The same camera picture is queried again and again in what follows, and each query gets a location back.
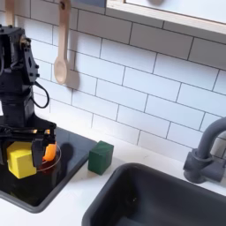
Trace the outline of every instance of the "green cube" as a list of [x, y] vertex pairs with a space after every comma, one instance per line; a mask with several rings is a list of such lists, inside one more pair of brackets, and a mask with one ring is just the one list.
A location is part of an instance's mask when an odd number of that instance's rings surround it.
[[90, 152], [88, 170], [102, 175], [112, 162], [114, 146], [100, 141]]

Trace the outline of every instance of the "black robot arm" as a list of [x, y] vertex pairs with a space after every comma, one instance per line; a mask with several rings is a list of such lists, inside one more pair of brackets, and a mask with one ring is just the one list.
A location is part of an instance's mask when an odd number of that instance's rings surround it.
[[42, 164], [46, 146], [54, 144], [56, 124], [38, 118], [34, 113], [33, 86], [37, 83], [39, 66], [35, 63], [31, 40], [25, 30], [12, 26], [0, 26], [0, 100], [3, 116], [0, 116], [0, 164], [7, 163], [7, 147], [14, 141], [32, 143], [33, 163]]

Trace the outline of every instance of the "cabinet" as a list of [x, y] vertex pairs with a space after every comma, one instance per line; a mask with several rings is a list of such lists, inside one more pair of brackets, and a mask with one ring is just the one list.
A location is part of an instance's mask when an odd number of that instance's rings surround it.
[[107, 0], [107, 7], [226, 34], [226, 0]]

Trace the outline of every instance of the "yellow block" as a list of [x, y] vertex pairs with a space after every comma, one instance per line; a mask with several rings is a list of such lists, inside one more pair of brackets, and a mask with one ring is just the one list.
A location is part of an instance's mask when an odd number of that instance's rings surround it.
[[33, 166], [32, 144], [27, 142], [14, 142], [7, 148], [9, 171], [18, 179], [36, 174]]

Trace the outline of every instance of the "faucet spout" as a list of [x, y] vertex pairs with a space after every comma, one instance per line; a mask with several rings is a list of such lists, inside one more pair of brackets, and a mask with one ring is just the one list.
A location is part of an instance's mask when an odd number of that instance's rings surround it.
[[195, 184], [212, 179], [221, 182], [224, 162], [217, 162], [210, 154], [217, 136], [226, 131], [226, 117], [213, 122], [203, 133], [197, 149], [193, 149], [185, 161], [185, 178]]
[[215, 139], [219, 134], [226, 131], [226, 117], [213, 122], [203, 133], [199, 147], [197, 149], [197, 157], [207, 159], [211, 152]]

